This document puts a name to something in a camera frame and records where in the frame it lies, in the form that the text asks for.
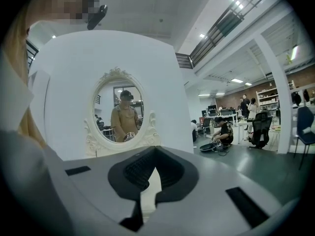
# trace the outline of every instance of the vr headset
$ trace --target vr headset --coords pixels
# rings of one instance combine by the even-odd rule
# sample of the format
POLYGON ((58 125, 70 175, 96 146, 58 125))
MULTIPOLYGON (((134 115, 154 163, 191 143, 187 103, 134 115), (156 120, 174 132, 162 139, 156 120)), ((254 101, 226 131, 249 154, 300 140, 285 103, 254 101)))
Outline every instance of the vr headset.
POLYGON ((106 16, 107 9, 107 5, 102 5, 98 12, 88 20, 88 30, 93 30, 98 25, 98 23, 106 16))
POLYGON ((133 100, 133 95, 123 95, 122 98, 124 100, 133 100))

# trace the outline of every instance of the shelving unit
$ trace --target shelving unit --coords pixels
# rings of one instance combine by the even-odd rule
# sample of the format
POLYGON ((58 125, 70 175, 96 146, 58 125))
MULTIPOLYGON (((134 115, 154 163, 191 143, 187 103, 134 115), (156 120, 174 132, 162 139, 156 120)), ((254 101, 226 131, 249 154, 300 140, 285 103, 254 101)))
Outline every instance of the shelving unit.
POLYGON ((256 92, 256 94, 257 94, 259 110, 261 111, 263 107, 266 107, 266 109, 271 112, 271 115, 275 116, 277 105, 278 105, 277 97, 279 96, 277 92, 277 88, 272 88, 265 91, 256 92))
POLYGON ((268 89, 268 90, 261 91, 261 92, 256 92, 256 93, 257 94, 261 94, 261 93, 266 93, 266 92, 273 91, 273 90, 277 90, 277 88, 272 88, 272 89, 268 89))

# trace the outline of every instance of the person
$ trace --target person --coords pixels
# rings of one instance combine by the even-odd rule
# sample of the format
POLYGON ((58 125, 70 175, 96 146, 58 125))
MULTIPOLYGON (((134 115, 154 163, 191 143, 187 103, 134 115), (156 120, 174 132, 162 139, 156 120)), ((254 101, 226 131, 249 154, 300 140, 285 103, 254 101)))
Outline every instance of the person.
POLYGON ((249 119, 255 119, 256 117, 256 114, 259 112, 258 111, 258 105, 256 103, 256 99, 255 98, 252 98, 249 106, 248 106, 248 110, 249 110, 249 116, 248 118, 249 119))
MULTIPOLYGON (((249 119, 255 119, 256 114, 259 112, 258 105, 256 103, 256 99, 252 98, 248 110, 250 111, 248 118, 249 119)), ((252 132, 252 125, 248 125, 248 133, 251 134, 252 132)))
POLYGON ((250 100, 248 100, 248 98, 247 98, 247 95, 244 93, 243 94, 243 101, 242 101, 242 103, 241 103, 241 105, 243 104, 243 107, 242 107, 242 109, 243 109, 243 111, 244 111, 244 114, 242 114, 246 119, 248 119, 248 116, 249 116, 249 114, 250 114, 250 111, 248 110, 248 106, 249 106, 249 104, 250 104, 250 100))
POLYGON ((231 144, 233 141, 233 128, 229 123, 226 123, 223 117, 217 117, 215 122, 221 128, 213 134, 213 141, 220 141, 222 144, 231 144))
POLYGON ((133 95, 128 90, 124 90, 120 94, 120 104, 117 105, 111 116, 111 127, 115 132, 117 143, 122 143, 126 139, 129 132, 135 135, 138 133, 137 125, 139 124, 138 114, 134 107, 130 106, 133 95))
MULTIPOLYGON (((98 0, 30 0, 20 10, 3 40, 1 51, 25 85, 29 78, 26 38, 30 27, 41 20, 66 20, 68 22, 71 20, 73 23, 80 20, 80 22, 84 22, 84 17, 90 15, 93 9, 95 12, 98 11, 98 8, 94 7, 95 2, 98 0)), ((30 108, 24 113, 18 132, 31 137, 42 148, 46 146, 32 118, 30 108)))
POLYGON ((243 98, 242 97, 240 98, 240 102, 241 102, 242 116, 245 117, 245 106, 244 106, 245 102, 243 102, 243 98))
POLYGON ((197 140, 197 134, 198 134, 198 127, 197 127, 197 121, 192 120, 190 122, 191 130, 192 130, 192 141, 195 142, 197 140))

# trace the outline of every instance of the person sitting on floor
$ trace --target person sitting on floor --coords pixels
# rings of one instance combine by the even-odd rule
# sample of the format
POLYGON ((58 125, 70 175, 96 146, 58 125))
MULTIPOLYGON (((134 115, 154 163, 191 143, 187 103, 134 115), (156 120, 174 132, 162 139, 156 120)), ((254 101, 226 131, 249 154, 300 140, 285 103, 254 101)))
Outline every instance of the person sitting on floor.
POLYGON ((191 124, 191 129, 192 129, 192 141, 195 142, 197 140, 197 134, 198 134, 198 127, 197 127, 197 121, 192 120, 190 122, 191 124))
POLYGON ((223 117, 215 118, 215 122, 221 128, 212 136, 212 141, 220 141, 222 144, 231 144, 233 141, 233 128, 230 124, 226 123, 223 117))

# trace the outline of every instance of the computer monitor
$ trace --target computer monitor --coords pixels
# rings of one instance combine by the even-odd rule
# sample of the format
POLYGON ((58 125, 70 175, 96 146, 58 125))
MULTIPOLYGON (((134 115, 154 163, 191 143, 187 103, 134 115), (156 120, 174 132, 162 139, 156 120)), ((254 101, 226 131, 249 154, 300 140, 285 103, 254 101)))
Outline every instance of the computer monitor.
POLYGON ((229 112, 230 110, 228 109, 228 108, 223 108, 223 109, 221 109, 221 113, 222 112, 229 112))
POLYGON ((216 105, 208 106, 208 110, 210 110, 210 109, 217 109, 217 106, 216 105))

